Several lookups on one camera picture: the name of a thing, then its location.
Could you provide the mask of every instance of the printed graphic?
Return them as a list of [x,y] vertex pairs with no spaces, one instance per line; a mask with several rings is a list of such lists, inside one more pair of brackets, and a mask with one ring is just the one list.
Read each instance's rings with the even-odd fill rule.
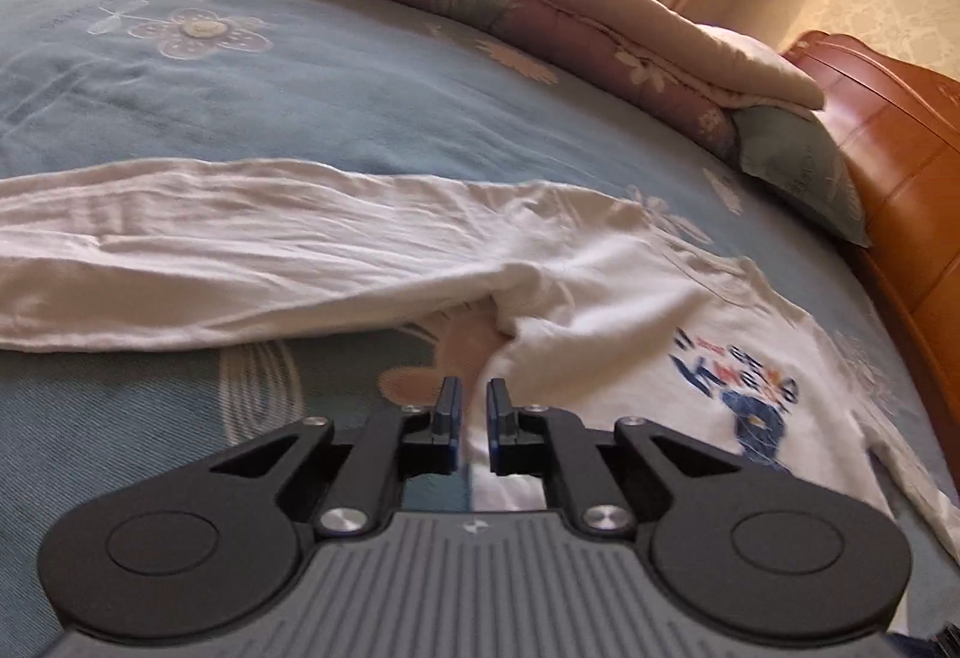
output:
[[776,460],[786,433],[784,416],[798,402],[797,380],[765,366],[739,346],[718,346],[691,338],[677,328],[679,353],[670,359],[680,375],[709,399],[719,399],[736,418],[734,433],[743,456],[755,463],[787,471]]

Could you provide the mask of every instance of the white t-shirt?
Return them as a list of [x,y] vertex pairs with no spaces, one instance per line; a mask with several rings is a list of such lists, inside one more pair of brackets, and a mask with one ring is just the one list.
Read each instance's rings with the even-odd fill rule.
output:
[[[813,318],[750,260],[658,231],[635,202],[289,160],[138,160],[0,181],[0,268],[0,346],[26,351],[227,346],[493,297],[514,338],[485,378],[507,378],[517,403],[600,428],[640,415],[888,511],[873,450],[960,559],[960,511]],[[475,474],[477,507],[541,497]]]

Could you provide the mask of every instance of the flower pattern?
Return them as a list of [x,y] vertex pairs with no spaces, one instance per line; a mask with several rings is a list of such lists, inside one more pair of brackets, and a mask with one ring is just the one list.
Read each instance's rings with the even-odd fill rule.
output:
[[107,18],[99,19],[86,28],[91,35],[102,35],[120,29],[123,26],[123,19],[133,18],[130,14],[138,11],[142,7],[147,7],[150,2],[146,0],[133,0],[124,2],[117,7],[107,8],[100,6],[102,12],[107,14]]
[[697,117],[697,127],[700,129],[701,135],[711,134],[717,127],[722,127],[723,122],[723,114],[719,108],[704,110],[704,112]]
[[665,199],[645,196],[636,187],[627,189],[627,193],[633,201],[638,202],[643,207],[644,213],[650,217],[650,222],[656,229],[668,232],[678,238],[686,236],[702,244],[713,243],[713,239],[693,222],[690,222],[690,219],[670,213],[670,204]]
[[262,53],[274,45],[254,32],[264,25],[251,16],[220,18],[211,10],[187,7],[175,10],[169,21],[152,19],[131,26],[131,37],[157,41],[157,50],[170,59],[203,59],[219,49]]
[[671,76],[671,74],[665,70],[661,70],[661,68],[653,62],[645,62],[642,59],[637,59],[637,57],[623,49],[618,50],[613,56],[616,57],[617,61],[623,62],[627,67],[632,68],[630,71],[630,80],[637,86],[641,86],[646,81],[650,81],[651,86],[654,87],[654,91],[656,91],[657,94],[662,94],[664,93],[664,89],[666,89],[668,81],[670,83],[678,83],[674,76]]
[[707,181],[710,182],[710,186],[713,187],[713,191],[717,192],[717,197],[726,205],[727,210],[737,216],[742,214],[743,204],[740,202],[740,196],[736,194],[733,181],[729,178],[720,178],[719,175],[712,170],[707,170],[707,168],[704,168],[704,175],[707,177]]
[[504,46],[502,43],[495,43],[491,40],[478,40],[477,47],[487,52],[491,59],[517,71],[528,79],[534,79],[540,83],[549,83],[550,85],[558,81],[557,74],[546,65],[542,65],[510,46]]

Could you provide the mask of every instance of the gray ribbed plate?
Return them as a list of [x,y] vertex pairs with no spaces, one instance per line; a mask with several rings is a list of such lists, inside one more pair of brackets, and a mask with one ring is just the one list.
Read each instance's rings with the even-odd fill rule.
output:
[[880,638],[791,653],[707,630],[624,545],[550,512],[397,514],[330,543],[260,618],[192,645],[124,647],[69,633],[45,658],[894,658]]

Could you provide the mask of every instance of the bed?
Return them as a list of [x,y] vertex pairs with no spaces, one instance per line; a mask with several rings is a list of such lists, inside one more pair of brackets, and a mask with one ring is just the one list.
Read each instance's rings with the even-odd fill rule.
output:
[[[896,249],[888,244],[904,236],[894,231],[885,240],[880,220],[871,220],[873,250],[848,250],[860,283],[832,238],[731,170],[715,155],[721,146],[706,151],[678,132],[685,125],[676,115],[657,118],[655,107],[640,109],[643,103],[587,83],[551,50],[539,58],[520,52],[484,31],[493,29],[486,19],[481,26],[454,20],[466,16],[464,7],[424,10],[396,0],[0,2],[16,17],[0,29],[2,178],[153,157],[294,158],[362,174],[546,180],[632,199],[673,237],[721,257],[748,255],[778,293],[813,314],[957,503],[960,469],[951,445],[960,403],[949,392],[957,349],[937,337],[949,328],[930,319],[956,300],[956,282],[938,285],[947,300],[926,316],[915,295],[898,305],[902,295],[890,284],[907,286],[896,281],[913,268],[891,268]],[[477,11],[488,15],[497,4],[473,0],[472,7],[475,25]],[[185,22],[200,27],[187,45]],[[215,25],[229,28],[227,41],[203,37],[203,28]],[[908,77],[888,74],[881,86],[856,65],[872,60],[871,69],[885,64],[896,73],[896,63],[821,34],[805,36],[788,58],[827,90],[823,118],[839,140],[869,132],[891,151],[883,148],[887,130],[905,117],[894,114],[885,127],[871,119],[880,105],[867,110],[859,103],[881,98],[884,107],[910,114],[912,106],[898,99],[913,97]],[[955,84],[931,80],[956,106]],[[939,119],[939,138],[956,146],[956,110],[922,102]],[[864,122],[869,129],[858,131]],[[886,177],[877,181],[877,166],[864,158],[875,153],[857,153],[848,143],[844,151],[871,215],[883,199],[872,190],[886,184],[889,195],[891,185]],[[955,253],[955,233],[944,237],[954,239]],[[913,253],[925,249],[918,243]],[[870,281],[877,266],[878,279]],[[955,259],[949,270],[957,274]],[[883,314],[894,319],[899,309],[907,322],[889,322],[898,336],[907,330],[898,338],[903,355],[871,292]],[[430,402],[445,373],[464,378],[470,391],[505,340],[495,315],[488,303],[463,303],[391,329],[224,348],[0,351],[0,652],[32,655],[56,633],[34,559],[45,529],[70,507],[306,414],[358,426],[388,402]],[[915,351],[908,351],[910,342]],[[952,469],[944,450],[954,455]],[[877,475],[914,553],[909,627],[928,636],[960,617],[960,570],[885,473]],[[466,469],[423,477],[404,498],[414,509],[465,510],[472,479]]]
[[[911,364],[956,483],[960,263],[950,188],[960,84],[848,35],[807,32],[786,56],[827,91],[821,117],[850,161],[874,240],[872,250],[846,257]],[[933,243],[936,252],[928,249]]]

